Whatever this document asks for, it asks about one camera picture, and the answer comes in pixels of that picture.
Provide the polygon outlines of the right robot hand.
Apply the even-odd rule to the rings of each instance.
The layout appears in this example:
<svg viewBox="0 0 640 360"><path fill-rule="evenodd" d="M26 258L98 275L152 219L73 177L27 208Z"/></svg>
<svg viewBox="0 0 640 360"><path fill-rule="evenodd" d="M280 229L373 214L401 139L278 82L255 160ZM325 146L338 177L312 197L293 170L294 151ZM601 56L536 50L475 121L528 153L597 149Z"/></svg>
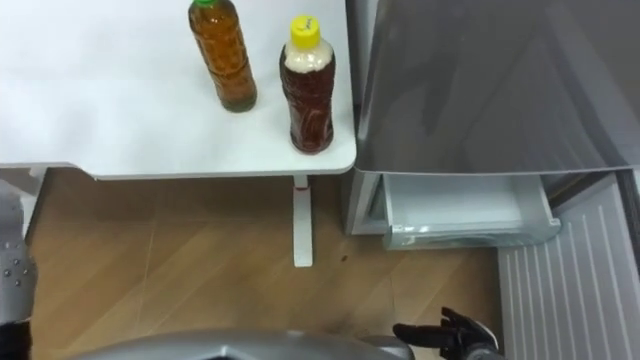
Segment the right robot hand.
<svg viewBox="0 0 640 360"><path fill-rule="evenodd" d="M392 332L404 343L437 349L446 360L506 360L495 334L482 323L451 308L441 308L439 325L395 324Z"/></svg>

